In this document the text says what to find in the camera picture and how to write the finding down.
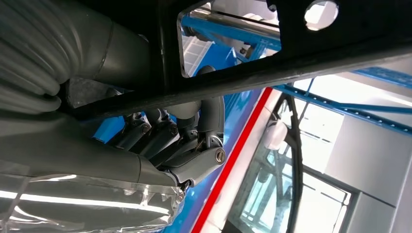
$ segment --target red stripe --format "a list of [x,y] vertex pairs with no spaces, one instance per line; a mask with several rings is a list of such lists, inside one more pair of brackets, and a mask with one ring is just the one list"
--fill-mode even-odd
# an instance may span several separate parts
[[232,150],[232,154],[229,156],[229,159],[227,160],[226,165],[224,166],[222,173],[220,174],[220,177],[218,178],[213,190],[210,192],[209,198],[207,199],[205,206],[203,207],[203,210],[199,214],[199,217],[195,225],[193,226],[192,233],[199,233],[202,230],[202,227],[205,224],[210,212],[212,211],[213,205],[216,203],[216,200],[224,184],[226,183],[226,180],[230,172],[232,171],[232,168],[235,165],[235,162],[238,159],[239,154],[242,151],[243,146],[247,138],[249,137],[250,132],[252,131],[256,121],[258,120],[258,117],[262,112],[271,92],[272,88],[268,87],[265,88],[265,90],[263,91],[262,96],[257,102],[255,109],[253,110],[253,113],[250,115],[249,121],[246,123],[246,126],[238,139],[238,142]]

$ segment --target black metal bracket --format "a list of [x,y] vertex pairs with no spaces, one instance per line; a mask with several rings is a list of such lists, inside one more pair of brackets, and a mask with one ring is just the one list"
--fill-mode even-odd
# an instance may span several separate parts
[[335,0],[336,20],[311,31],[304,15],[312,0],[273,0],[282,50],[274,56],[188,79],[182,75],[178,19],[206,1],[82,0],[88,7],[145,35],[151,46],[153,86],[74,109],[78,119],[118,116],[252,88],[353,70],[412,52],[412,1]]

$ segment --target round hole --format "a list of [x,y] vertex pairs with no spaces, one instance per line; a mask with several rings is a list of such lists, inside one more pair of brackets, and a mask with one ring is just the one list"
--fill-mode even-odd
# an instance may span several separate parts
[[312,31],[327,28],[335,21],[338,12],[339,7],[335,2],[315,0],[306,8],[306,27]]

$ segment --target nut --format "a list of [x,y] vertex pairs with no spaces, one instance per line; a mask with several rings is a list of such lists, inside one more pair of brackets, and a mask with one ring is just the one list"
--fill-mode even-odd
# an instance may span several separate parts
[[145,125],[142,126],[141,132],[142,132],[142,134],[145,134],[145,133],[147,133],[149,130],[150,130],[150,126],[147,125],[147,124],[145,124]]
[[183,201],[183,195],[177,196],[176,197],[176,202],[181,203]]
[[224,161],[226,160],[226,153],[224,152],[224,150],[220,149],[216,152],[216,156],[215,156],[216,162],[220,165],[223,164]]
[[172,135],[176,135],[178,132],[179,132],[179,131],[178,131],[176,125],[172,125],[172,126],[170,127],[170,133],[171,133]]

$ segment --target ribbed pipe section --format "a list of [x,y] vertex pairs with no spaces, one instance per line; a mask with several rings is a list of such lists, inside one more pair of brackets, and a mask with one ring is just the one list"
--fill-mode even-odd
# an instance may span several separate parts
[[148,54],[141,36],[75,1],[0,0],[0,110],[54,111],[73,76],[134,89]]

